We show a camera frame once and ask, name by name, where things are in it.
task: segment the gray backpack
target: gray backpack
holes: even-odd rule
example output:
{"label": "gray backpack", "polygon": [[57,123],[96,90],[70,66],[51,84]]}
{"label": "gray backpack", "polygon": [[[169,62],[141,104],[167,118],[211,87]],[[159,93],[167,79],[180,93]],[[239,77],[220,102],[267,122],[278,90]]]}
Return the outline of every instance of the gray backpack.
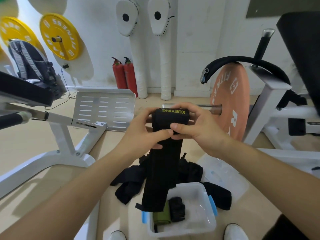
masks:
{"label": "gray backpack", "polygon": [[62,96],[53,64],[32,44],[14,39],[9,42],[9,52],[18,67],[18,77],[53,92],[54,99]]}

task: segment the white sneaker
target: white sneaker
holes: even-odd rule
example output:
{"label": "white sneaker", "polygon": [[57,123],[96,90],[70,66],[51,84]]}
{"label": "white sneaker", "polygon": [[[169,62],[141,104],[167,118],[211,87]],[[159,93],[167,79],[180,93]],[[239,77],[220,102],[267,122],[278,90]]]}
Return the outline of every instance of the white sneaker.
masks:
{"label": "white sneaker", "polygon": [[127,238],[122,231],[114,231],[113,233],[111,233],[108,240],[127,240]]}
{"label": "white sneaker", "polygon": [[242,228],[235,223],[228,224],[224,230],[224,240],[249,240]]}

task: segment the fire extinguisher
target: fire extinguisher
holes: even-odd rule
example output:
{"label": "fire extinguisher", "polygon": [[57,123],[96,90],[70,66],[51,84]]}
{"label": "fire extinguisher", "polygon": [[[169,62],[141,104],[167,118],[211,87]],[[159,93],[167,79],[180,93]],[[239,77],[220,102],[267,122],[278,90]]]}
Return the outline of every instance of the fire extinguisher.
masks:
{"label": "fire extinguisher", "polygon": [[112,65],[115,81],[117,82],[118,88],[128,88],[125,76],[125,70],[123,64],[118,59],[112,57],[114,63]]}
{"label": "fire extinguisher", "polygon": [[128,57],[125,57],[123,68],[128,88],[136,95],[136,97],[138,97],[136,76],[134,74],[134,65],[131,63],[131,60]]}

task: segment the perforated metal plate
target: perforated metal plate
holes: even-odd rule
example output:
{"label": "perforated metal plate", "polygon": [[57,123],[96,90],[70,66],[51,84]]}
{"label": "perforated metal plate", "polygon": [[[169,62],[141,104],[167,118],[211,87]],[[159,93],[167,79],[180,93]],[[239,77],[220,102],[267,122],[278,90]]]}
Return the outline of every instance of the perforated metal plate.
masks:
{"label": "perforated metal plate", "polygon": [[106,130],[126,131],[134,117],[135,94],[130,89],[78,89],[73,117],[106,122]]}

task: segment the blue handle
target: blue handle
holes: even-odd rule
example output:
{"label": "blue handle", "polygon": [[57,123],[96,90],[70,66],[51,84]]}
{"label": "blue handle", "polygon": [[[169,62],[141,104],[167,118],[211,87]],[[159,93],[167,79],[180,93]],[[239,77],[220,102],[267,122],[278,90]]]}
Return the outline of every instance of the blue handle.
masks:
{"label": "blue handle", "polygon": [[148,218],[148,212],[142,211],[141,212],[141,220],[143,224],[147,223],[147,218]]}
{"label": "blue handle", "polygon": [[209,195],[208,197],[209,197],[210,205],[211,205],[211,208],[213,210],[214,216],[217,216],[218,215],[218,211],[217,211],[216,204],[214,203],[214,199],[212,198],[211,195]]}

